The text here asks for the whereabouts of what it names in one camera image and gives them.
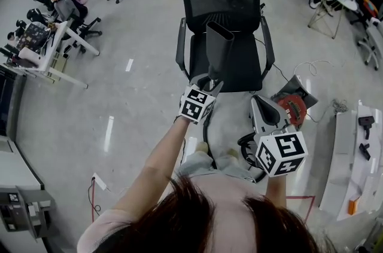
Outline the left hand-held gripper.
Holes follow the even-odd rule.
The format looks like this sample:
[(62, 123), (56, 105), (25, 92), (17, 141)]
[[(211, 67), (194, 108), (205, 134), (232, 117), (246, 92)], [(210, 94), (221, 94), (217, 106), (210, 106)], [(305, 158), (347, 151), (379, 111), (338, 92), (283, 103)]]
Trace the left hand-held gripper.
[(210, 82), (207, 73), (193, 77), (189, 86), (181, 96), (180, 109), (178, 115), (189, 119), (191, 122), (198, 124), (212, 110), (216, 97), (224, 85), (223, 81), (214, 83), (214, 96), (205, 91), (201, 91), (199, 87), (205, 87)]

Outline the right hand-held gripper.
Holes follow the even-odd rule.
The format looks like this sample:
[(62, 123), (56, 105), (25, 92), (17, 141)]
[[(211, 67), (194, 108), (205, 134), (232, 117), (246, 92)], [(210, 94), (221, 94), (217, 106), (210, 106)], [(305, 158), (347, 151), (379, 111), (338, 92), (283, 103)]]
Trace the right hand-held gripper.
[(259, 138), (256, 159), (269, 177), (288, 175), (299, 169), (308, 155), (301, 131), (290, 125), (285, 109), (263, 96), (251, 97), (251, 118)]

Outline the black vacuum nozzle attachment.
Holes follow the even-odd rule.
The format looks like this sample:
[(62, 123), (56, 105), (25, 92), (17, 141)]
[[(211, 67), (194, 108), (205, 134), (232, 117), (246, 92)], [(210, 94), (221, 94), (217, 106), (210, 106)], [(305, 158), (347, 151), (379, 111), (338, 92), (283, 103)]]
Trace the black vacuum nozzle attachment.
[(206, 56), (210, 79), (221, 80), (234, 39), (234, 34), (217, 22), (206, 24)]

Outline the person's right forearm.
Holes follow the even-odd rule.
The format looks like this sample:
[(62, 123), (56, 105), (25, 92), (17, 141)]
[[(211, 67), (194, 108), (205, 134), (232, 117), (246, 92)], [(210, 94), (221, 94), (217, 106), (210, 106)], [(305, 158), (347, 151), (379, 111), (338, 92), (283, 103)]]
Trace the person's right forearm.
[(286, 176), (276, 176), (268, 179), (265, 197), (277, 207), (287, 207)]

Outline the black mesh office chair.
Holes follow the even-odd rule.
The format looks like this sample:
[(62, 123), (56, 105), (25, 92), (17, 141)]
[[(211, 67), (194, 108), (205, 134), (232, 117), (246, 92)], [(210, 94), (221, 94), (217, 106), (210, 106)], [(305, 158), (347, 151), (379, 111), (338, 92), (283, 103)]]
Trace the black mesh office chair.
[(275, 55), (260, 0), (183, 0), (175, 61), (188, 80), (208, 72), (208, 49), (230, 45), (223, 93), (256, 92)]

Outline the white low bench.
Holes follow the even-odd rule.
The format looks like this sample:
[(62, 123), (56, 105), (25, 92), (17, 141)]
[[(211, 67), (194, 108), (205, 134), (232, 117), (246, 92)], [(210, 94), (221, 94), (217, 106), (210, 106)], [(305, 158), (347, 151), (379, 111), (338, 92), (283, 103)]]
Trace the white low bench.
[[(375, 123), (366, 140), (358, 118), (370, 115)], [(360, 144), (370, 144), (369, 161), (361, 154)], [(348, 215), (347, 210), (349, 199), (360, 198), (368, 176), (377, 181), (375, 209), (372, 211), (375, 212), (383, 204), (383, 112), (360, 103), (356, 110), (336, 114), (332, 160), (319, 209), (337, 221), (364, 213), (357, 209), (355, 215)]]

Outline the person's grey jeans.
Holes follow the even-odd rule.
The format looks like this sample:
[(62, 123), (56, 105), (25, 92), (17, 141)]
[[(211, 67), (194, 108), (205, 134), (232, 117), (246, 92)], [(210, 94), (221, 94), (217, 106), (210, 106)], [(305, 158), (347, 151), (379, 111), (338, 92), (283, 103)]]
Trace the person's grey jeans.
[(244, 169), (239, 164), (239, 160), (231, 154), (224, 154), (217, 158), (215, 165), (216, 168), (213, 168), (212, 158), (207, 153), (196, 151), (189, 155), (186, 161), (178, 168), (177, 175), (192, 177), (218, 173), (256, 183), (255, 177)]

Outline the person's pink shirt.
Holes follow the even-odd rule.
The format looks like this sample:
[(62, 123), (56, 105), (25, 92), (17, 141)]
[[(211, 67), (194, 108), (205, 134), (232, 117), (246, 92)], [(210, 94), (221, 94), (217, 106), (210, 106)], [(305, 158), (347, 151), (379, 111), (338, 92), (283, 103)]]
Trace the person's pink shirt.
[[(192, 176), (191, 181), (216, 207), (210, 245), (212, 252), (257, 253), (255, 225), (242, 202), (246, 194), (251, 198), (259, 196), (255, 186), (222, 173)], [(120, 209), (105, 211), (80, 237), (77, 253), (96, 253), (97, 249), (105, 252), (101, 246), (137, 219), (132, 212)]]

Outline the black brush attachment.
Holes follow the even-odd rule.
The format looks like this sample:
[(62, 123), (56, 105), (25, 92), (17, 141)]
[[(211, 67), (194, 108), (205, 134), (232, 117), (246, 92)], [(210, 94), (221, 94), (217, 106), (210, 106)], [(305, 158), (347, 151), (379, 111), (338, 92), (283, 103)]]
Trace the black brush attachment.
[(370, 129), (372, 128), (372, 125), (375, 123), (375, 119), (373, 116), (365, 116), (365, 117), (359, 117), (358, 118), (358, 124), (364, 129), (365, 131), (365, 139), (368, 140), (370, 136)]

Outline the small black crevice attachment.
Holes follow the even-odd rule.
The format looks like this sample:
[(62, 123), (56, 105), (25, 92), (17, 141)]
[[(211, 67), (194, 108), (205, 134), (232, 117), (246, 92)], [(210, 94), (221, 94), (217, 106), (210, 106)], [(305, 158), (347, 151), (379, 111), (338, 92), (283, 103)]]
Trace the small black crevice attachment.
[(368, 152), (369, 147), (370, 147), (370, 144), (360, 144), (359, 145), (359, 150), (360, 150), (361, 154), (363, 155), (363, 157), (367, 161), (369, 161), (370, 157), (371, 157), (370, 153)]

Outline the orange and blue bag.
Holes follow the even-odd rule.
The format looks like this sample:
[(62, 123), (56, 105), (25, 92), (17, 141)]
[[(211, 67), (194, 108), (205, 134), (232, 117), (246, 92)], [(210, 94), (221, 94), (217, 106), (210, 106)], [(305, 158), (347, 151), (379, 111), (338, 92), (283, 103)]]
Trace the orange and blue bag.
[(378, 10), (370, 0), (363, 0), (363, 12), (369, 17), (378, 17)]

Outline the dark patterned laptop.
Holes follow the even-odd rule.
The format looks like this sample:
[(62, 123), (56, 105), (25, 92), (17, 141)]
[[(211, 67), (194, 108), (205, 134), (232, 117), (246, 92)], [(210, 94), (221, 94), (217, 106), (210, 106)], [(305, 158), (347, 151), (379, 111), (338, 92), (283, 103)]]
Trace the dark patterned laptop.
[(25, 30), (21, 40), (23, 41), (22, 48), (27, 47), (32, 51), (40, 49), (48, 40), (51, 30), (46, 26), (42, 28), (31, 23)]

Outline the white rounded appliance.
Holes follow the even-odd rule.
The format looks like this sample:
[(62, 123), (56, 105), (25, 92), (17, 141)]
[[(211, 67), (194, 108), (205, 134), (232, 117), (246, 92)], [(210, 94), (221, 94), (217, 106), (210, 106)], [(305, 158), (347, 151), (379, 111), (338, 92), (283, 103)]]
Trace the white rounded appliance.
[(19, 51), (19, 58), (33, 64), (35, 68), (39, 68), (45, 60), (44, 56), (32, 51), (27, 47), (24, 47)]

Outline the grey curved counter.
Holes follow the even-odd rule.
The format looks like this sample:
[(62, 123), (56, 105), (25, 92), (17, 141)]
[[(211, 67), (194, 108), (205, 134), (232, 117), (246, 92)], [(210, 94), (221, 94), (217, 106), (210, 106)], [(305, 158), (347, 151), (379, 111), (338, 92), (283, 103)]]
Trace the grey curved counter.
[(43, 190), (43, 182), (16, 142), (25, 82), (26, 77), (0, 69), (0, 188)]

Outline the grey cabinet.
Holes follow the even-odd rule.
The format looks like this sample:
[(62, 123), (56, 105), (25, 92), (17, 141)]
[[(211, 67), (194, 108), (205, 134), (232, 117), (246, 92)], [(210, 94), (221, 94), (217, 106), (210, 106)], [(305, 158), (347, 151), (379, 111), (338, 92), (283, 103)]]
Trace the grey cabinet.
[(53, 236), (56, 228), (51, 213), (56, 208), (45, 190), (0, 188), (0, 221), (6, 231), (28, 231), (34, 239)]

